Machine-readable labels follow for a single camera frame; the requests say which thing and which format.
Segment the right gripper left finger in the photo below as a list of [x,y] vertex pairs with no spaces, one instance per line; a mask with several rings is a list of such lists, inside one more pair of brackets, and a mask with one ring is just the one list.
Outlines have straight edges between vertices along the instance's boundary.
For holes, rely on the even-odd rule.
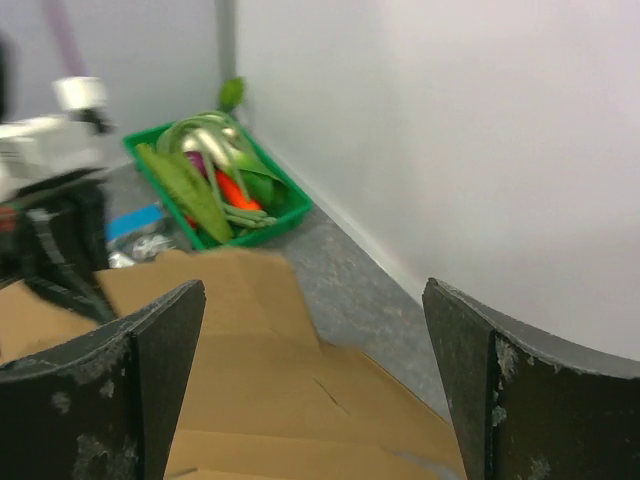
[[4,479],[161,479],[206,305],[187,281],[1,369]]

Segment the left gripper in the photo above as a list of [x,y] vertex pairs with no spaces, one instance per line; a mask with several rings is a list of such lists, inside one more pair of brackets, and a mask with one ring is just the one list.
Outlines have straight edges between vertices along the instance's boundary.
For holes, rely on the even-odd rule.
[[103,325],[119,317],[96,273],[109,267],[104,170],[82,167],[1,200],[1,283]]

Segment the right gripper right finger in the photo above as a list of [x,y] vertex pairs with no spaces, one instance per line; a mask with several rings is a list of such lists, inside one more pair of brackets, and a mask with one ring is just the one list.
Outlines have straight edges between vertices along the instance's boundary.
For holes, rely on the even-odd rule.
[[467,478],[638,478],[638,362],[435,278],[422,302]]

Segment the large cardboard box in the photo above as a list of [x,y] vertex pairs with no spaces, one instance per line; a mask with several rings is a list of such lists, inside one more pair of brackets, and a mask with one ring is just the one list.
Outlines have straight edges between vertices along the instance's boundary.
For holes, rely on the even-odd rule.
[[[200,280],[206,305],[161,479],[432,479],[462,474],[452,428],[369,356],[320,339],[290,264],[231,249],[100,272],[121,319]],[[1,369],[100,324],[17,282]]]

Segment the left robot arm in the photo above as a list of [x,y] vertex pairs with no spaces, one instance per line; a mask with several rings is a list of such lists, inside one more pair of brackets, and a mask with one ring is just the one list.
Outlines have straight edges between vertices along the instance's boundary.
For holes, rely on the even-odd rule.
[[1,279],[99,324],[118,314],[97,272],[109,266],[97,138],[114,126],[101,81],[53,83],[58,115],[11,121],[14,48],[1,40]]

